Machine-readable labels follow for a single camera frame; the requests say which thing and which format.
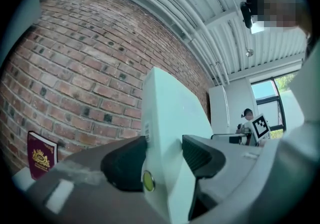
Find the white wall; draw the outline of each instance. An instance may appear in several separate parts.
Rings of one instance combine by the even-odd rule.
[[[241,118],[245,108],[250,108],[254,116],[258,114],[257,103],[247,78],[232,81],[224,89],[229,106],[230,133],[235,133],[238,124],[246,122],[244,118]]]

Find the robotic device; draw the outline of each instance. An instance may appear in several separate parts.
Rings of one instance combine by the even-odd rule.
[[[311,56],[296,79],[309,77],[317,61],[319,56]],[[263,148],[226,143],[211,139],[197,97],[168,73],[153,68],[143,85],[142,136],[73,154],[27,191],[48,218],[271,223],[310,186],[320,159],[317,123]]]

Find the red book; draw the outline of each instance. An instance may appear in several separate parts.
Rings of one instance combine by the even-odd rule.
[[[33,131],[28,132],[27,151],[33,179],[39,179],[57,163],[57,144]]]

